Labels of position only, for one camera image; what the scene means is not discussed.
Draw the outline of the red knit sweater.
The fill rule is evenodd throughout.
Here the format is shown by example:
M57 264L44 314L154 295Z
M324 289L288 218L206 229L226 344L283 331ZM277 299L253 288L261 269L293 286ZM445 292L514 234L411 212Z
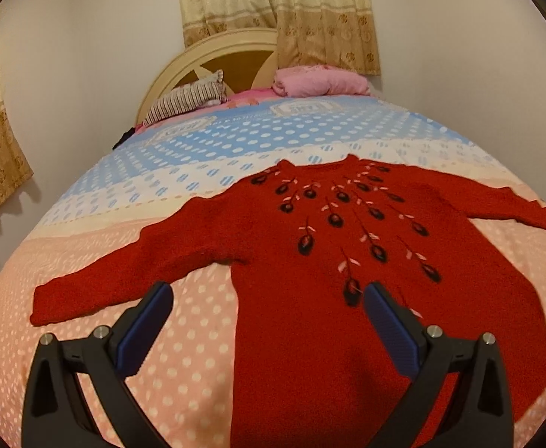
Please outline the red knit sweater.
M281 161L38 286L30 321L69 321L226 264L238 297L231 444L361 447L406 387L362 308L379 282L451 336L495 335L520 416L546 388L546 322L478 219L546 231L546 207L508 187L356 156Z

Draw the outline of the pink bed sheet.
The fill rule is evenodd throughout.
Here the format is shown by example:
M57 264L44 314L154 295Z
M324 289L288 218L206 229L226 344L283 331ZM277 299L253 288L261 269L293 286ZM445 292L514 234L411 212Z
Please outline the pink bed sheet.
M169 119L173 120L173 122L181 122L219 110L253 106L279 98L280 96L271 88L247 90L228 97L226 102L218 103L217 105L204 105L190 112L170 116Z

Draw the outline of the striped pillow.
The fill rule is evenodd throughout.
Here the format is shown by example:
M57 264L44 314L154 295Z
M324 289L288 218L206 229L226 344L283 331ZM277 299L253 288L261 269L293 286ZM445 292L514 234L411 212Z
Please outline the striped pillow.
M167 118L195 111L209 105L226 102L224 73L217 70L193 83L177 87L159 97L148 108L141 121L143 127L150 127Z

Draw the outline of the pink pillow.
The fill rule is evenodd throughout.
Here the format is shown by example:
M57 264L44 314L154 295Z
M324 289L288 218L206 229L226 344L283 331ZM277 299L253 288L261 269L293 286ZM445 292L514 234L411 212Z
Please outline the pink pillow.
M278 95L290 98L370 95L369 82L364 76L324 65L278 69L272 88Z

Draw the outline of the cream wooden headboard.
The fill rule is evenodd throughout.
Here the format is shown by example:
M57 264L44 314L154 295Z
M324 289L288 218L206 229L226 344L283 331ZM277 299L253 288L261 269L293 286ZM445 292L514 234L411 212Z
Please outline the cream wooden headboard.
M223 72L231 96L273 84L278 68L277 30L245 28L212 35L188 47L166 65L148 88L136 121L144 120L155 100L174 88Z

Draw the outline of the beige curtain behind headboard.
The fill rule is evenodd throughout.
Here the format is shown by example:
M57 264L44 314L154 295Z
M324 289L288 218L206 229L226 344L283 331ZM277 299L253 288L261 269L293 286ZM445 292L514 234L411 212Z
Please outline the beige curtain behind headboard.
M331 65L381 73L371 0L179 0L186 46L244 28L273 28L281 68Z

